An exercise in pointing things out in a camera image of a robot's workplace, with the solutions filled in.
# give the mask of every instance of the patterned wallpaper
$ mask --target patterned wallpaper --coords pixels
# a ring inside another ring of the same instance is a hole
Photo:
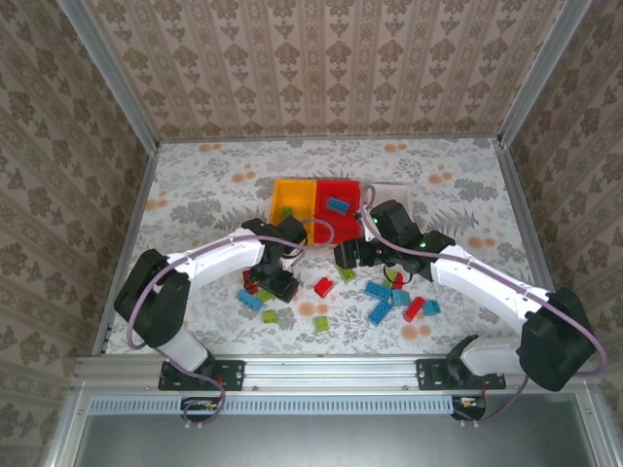
[[[86,0],[164,140],[494,134],[562,0]]]
[[[554,280],[607,347],[603,388],[623,428],[621,30],[623,2],[593,1],[511,152]]]
[[[0,465],[54,433],[145,160],[59,6],[0,2]]]

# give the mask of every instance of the blue lego brick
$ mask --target blue lego brick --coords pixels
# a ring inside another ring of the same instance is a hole
[[[379,326],[381,321],[387,316],[389,311],[391,310],[391,305],[388,302],[380,302],[376,308],[372,310],[372,312],[368,315],[368,321],[370,321],[375,326]]]
[[[251,308],[253,311],[259,311],[262,307],[262,302],[259,299],[253,297],[251,294],[244,290],[238,292],[238,300],[243,304]]]
[[[391,298],[393,299],[394,306],[409,306],[411,304],[409,292],[405,292],[404,290],[392,290]]]
[[[366,285],[365,294],[374,299],[386,301],[391,296],[391,289],[370,281],[368,282],[368,285]]]
[[[329,198],[327,200],[327,209],[333,212],[337,212],[343,216],[346,216],[348,213],[348,209],[350,208],[350,204],[345,201],[340,201],[339,199]]]
[[[424,316],[434,316],[435,314],[441,313],[441,307],[436,300],[427,301],[423,306],[423,310]]]

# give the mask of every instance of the floor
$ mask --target floor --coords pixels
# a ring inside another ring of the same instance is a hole
[[[448,415],[223,415],[202,429],[175,415],[91,416],[76,465],[595,466],[574,401],[525,395],[478,428]]]
[[[439,230],[486,263],[522,280],[531,274],[492,139],[317,140],[164,144],[134,245],[135,260],[148,248],[181,252],[231,232],[241,222],[267,218],[276,178],[353,178],[407,185],[413,218],[423,231]],[[292,303],[268,302],[276,324],[239,304],[240,274],[203,287],[191,298],[185,323],[216,354],[440,353],[469,334],[510,333],[488,310],[460,293],[419,277],[411,297],[437,300],[442,313],[407,324],[401,309],[381,326],[366,319],[376,305],[363,294],[381,268],[358,269],[344,284],[327,249],[297,265],[301,282]],[[324,300],[313,291],[323,276],[337,282]],[[317,333],[312,319],[327,315]],[[116,316],[107,353],[130,353],[126,322]]]

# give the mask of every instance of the red tray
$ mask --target red tray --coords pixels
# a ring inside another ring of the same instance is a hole
[[[354,214],[359,210],[359,182],[354,180],[318,180],[315,190],[315,217],[327,221],[335,230],[333,243],[351,240],[361,236],[361,227]],[[346,216],[327,209],[329,198],[339,199],[350,204]],[[329,232],[324,226],[316,224],[313,228],[314,243],[324,243]]]

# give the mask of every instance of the yellow tray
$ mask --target yellow tray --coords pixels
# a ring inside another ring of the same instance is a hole
[[[292,215],[299,221],[314,216],[315,211],[315,180],[278,178],[273,189],[273,206],[269,222],[276,226],[283,220],[281,209],[292,208]],[[308,244],[313,244],[313,224],[306,224]]]

